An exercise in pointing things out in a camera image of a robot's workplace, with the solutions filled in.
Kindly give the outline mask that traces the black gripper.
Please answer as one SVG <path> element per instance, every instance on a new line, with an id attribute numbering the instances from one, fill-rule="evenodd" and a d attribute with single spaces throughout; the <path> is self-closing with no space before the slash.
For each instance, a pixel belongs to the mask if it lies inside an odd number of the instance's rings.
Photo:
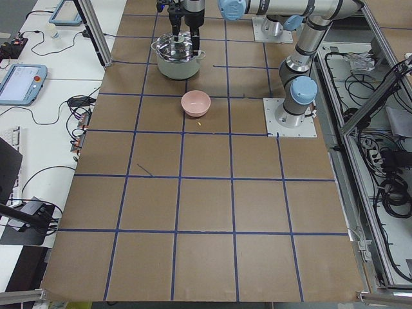
<path id="1" fill-rule="evenodd" d="M 173 39 L 174 41 L 179 41 L 181 17 L 185 15 L 184 1 L 168 0 L 166 1 L 166 5 L 168 6 L 167 11 L 172 26 Z"/>
<path id="2" fill-rule="evenodd" d="M 186 12 L 185 13 L 185 24 L 189 27 L 191 33 L 192 42 L 192 54 L 199 54 L 200 50 L 200 29 L 204 24 L 205 12 Z"/>

